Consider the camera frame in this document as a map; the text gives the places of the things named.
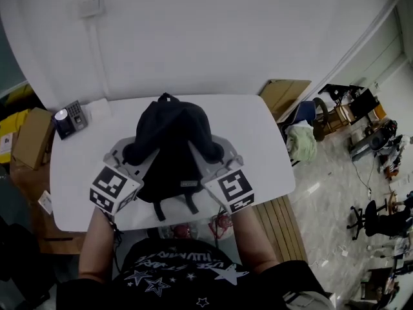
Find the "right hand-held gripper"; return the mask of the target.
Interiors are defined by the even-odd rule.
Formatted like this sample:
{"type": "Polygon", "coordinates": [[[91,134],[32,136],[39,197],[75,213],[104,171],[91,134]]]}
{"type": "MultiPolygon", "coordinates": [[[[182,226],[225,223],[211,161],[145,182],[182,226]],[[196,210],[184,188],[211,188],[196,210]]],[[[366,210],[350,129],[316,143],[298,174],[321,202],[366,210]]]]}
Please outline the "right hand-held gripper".
{"type": "Polygon", "coordinates": [[[254,204],[254,190],[244,173],[243,157],[233,145],[215,135],[212,141],[221,155],[215,163],[207,162],[194,144],[188,145],[202,175],[203,188],[228,214],[234,214],[254,204]]]}

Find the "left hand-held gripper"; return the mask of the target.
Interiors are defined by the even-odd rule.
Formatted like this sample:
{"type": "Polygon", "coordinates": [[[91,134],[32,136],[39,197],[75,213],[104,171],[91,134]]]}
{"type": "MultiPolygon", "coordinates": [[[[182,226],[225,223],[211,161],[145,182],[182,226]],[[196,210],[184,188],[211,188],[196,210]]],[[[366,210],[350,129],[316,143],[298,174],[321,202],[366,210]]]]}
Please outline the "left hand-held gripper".
{"type": "Polygon", "coordinates": [[[97,165],[89,200],[107,214],[116,214],[135,200],[145,184],[143,178],[159,153],[155,150],[141,164],[131,165],[123,152],[134,142],[134,137],[119,140],[97,165]]]}

